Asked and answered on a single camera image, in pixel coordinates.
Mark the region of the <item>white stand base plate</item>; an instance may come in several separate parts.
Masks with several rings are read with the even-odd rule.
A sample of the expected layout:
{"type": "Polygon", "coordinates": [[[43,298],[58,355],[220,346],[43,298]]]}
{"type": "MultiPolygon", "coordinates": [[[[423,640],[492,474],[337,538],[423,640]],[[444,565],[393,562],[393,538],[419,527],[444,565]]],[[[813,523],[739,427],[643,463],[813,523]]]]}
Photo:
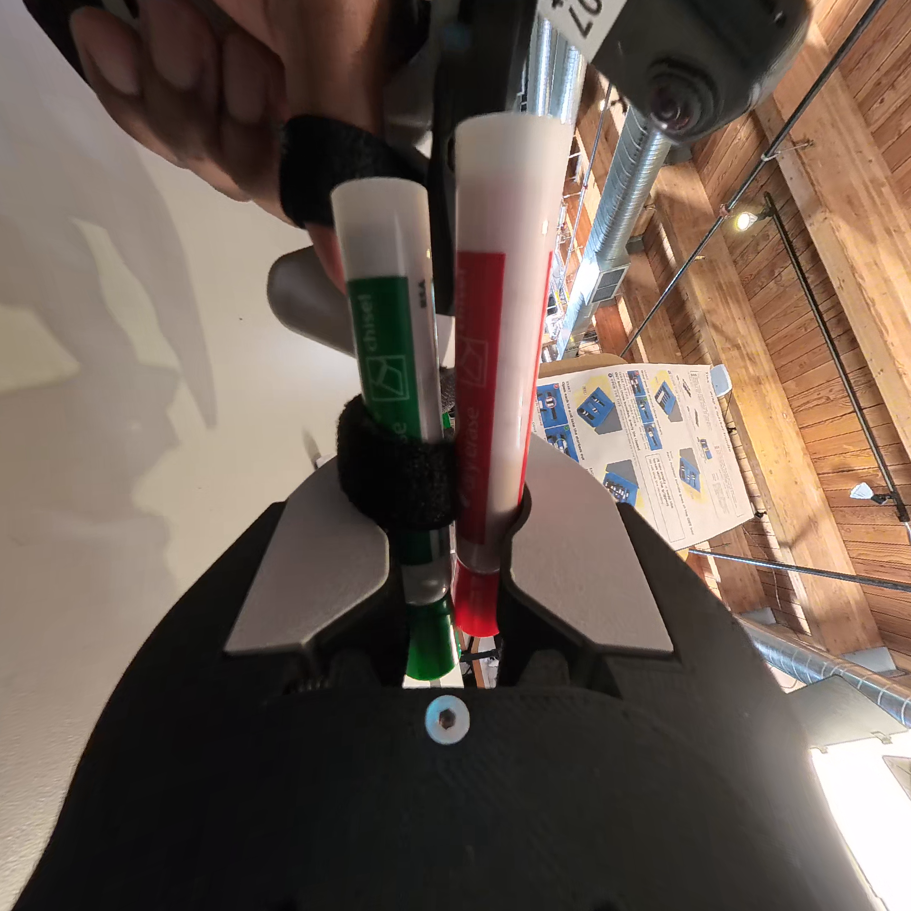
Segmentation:
{"type": "Polygon", "coordinates": [[[533,431],[675,550],[754,516],[724,420],[723,366],[626,363],[539,374],[533,431]]]}

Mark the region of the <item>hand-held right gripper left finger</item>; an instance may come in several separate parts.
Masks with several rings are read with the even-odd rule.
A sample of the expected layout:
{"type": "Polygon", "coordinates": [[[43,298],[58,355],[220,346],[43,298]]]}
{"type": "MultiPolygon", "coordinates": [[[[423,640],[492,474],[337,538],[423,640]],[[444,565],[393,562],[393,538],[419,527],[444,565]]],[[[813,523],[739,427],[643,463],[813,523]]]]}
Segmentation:
{"type": "Polygon", "coordinates": [[[285,504],[225,651],[309,646],[379,592],[389,574],[385,533],[337,477],[308,477],[285,504]]]}

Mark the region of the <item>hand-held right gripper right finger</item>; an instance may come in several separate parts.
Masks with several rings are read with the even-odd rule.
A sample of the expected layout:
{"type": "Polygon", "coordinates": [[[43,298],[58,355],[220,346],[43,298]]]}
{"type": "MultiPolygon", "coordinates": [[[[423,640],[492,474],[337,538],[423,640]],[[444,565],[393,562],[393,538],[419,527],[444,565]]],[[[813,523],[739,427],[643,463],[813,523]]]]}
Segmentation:
{"type": "Polygon", "coordinates": [[[585,645],[666,656],[673,645],[619,507],[591,474],[531,442],[507,578],[585,645]]]}

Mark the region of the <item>red marker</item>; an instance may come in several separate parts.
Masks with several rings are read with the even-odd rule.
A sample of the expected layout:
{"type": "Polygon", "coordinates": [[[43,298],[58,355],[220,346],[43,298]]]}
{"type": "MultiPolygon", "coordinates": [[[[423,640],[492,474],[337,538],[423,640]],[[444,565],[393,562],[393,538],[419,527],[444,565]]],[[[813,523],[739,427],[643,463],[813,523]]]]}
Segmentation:
{"type": "Polygon", "coordinates": [[[456,626],[498,632],[521,507],[572,126],[503,112],[455,131],[456,626]]]}

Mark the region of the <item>person's left hand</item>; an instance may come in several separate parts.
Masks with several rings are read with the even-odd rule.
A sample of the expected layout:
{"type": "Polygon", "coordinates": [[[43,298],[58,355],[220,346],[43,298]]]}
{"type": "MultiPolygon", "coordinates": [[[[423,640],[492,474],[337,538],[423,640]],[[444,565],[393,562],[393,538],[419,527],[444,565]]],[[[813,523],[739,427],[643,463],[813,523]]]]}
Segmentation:
{"type": "Polygon", "coordinates": [[[383,140],[383,92],[425,43],[428,2],[134,2],[68,17],[86,81],[120,129],[239,201],[302,227],[344,290],[333,189],[416,179],[383,140]]]}

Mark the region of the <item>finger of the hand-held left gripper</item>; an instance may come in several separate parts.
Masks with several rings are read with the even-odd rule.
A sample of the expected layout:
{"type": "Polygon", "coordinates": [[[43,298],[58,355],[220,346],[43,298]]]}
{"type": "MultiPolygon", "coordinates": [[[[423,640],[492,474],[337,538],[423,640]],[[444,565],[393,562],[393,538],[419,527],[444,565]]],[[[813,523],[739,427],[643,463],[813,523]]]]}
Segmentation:
{"type": "Polygon", "coordinates": [[[349,302],[330,281],[314,250],[286,253],[272,265],[268,303],[287,329],[355,356],[349,302]]]}

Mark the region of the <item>green marker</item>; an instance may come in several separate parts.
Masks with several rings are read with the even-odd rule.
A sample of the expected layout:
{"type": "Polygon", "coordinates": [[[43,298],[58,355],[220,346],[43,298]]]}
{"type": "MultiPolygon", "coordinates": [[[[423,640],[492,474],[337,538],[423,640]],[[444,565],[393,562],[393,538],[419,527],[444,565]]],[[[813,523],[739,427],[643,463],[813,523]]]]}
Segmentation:
{"type": "Polygon", "coordinates": [[[452,619],[454,450],[437,351],[427,191],[396,177],[331,194],[361,393],[338,425],[340,482],[387,534],[409,632],[405,674],[432,681],[458,664],[452,619]]]}

